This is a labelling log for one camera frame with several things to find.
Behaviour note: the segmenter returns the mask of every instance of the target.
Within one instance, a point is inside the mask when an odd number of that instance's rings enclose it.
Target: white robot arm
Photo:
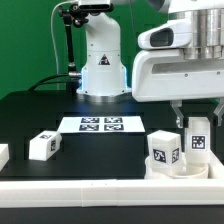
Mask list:
[[[131,92],[126,84],[126,68],[120,59],[120,27],[104,13],[110,11],[113,4],[130,1],[79,0],[72,6],[75,26],[83,25],[75,15],[81,12],[86,16],[82,20],[86,29],[87,62],[81,72],[82,85],[77,90],[79,98],[113,102]]]
[[[169,21],[142,33],[132,94],[137,101],[224,97],[224,1],[149,0]],[[224,100],[215,114],[224,112]]]

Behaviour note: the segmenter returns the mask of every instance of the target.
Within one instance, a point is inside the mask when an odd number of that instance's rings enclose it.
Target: white block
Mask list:
[[[182,169],[180,135],[159,130],[148,135],[147,139],[151,169],[168,176],[179,173]]]
[[[46,161],[60,148],[62,137],[56,131],[43,131],[30,141],[29,159]]]
[[[0,144],[0,170],[9,161],[9,147],[8,144]]]
[[[185,129],[187,163],[208,163],[210,151],[210,122],[207,117],[189,117]]]

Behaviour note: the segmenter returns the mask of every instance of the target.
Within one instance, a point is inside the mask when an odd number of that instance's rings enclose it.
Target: black cable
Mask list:
[[[42,86],[42,85],[50,85],[50,84],[59,84],[59,83],[66,83],[66,81],[37,83],[37,84],[33,85],[32,87],[30,87],[30,88],[28,89],[28,91],[34,91],[38,86]]]
[[[69,77],[68,74],[61,74],[61,75],[52,75],[49,77],[46,77],[44,79],[41,79],[39,82],[37,82],[35,85],[31,86],[28,91],[33,91],[39,84],[44,83],[48,80],[52,80],[52,79],[57,79],[57,78],[61,78],[61,77]]]
[[[69,77],[68,74],[61,74],[61,75],[52,75],[52,76],[49,76],[47,78],[44,78],[44,79],[41,79],[39,82],[37,83],[43,83],[43,82],[46,82],[48,80],[51,80],[51,79],[56,79],[56,78],[60,78],[60,77]]]

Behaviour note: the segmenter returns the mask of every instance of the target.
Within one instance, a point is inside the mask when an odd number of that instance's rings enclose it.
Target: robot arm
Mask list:
[[[87,62],[81,72],[82,85],[77,89],[79,98],[113,102],[131,91],[120,59],[120,26],[105,12],[112,11],[113,4],[132,1],[78,0],[71,4],[71,22],[77,28],[85,24],[86,30]]]

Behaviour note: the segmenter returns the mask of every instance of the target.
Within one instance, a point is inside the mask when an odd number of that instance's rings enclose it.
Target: cube with marker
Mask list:
[[[188,163],[208,163],[210,122],[207,117],[189,117],[185,129],[185,155]]]
[[[60,148],[62,137],[56,131],[43,131],[30,141],[29,159],[46,161]]]
[[[156,131],[147,136],[150,166],[155,172],[173,176],[182,169],[182,148],[179,134]]]

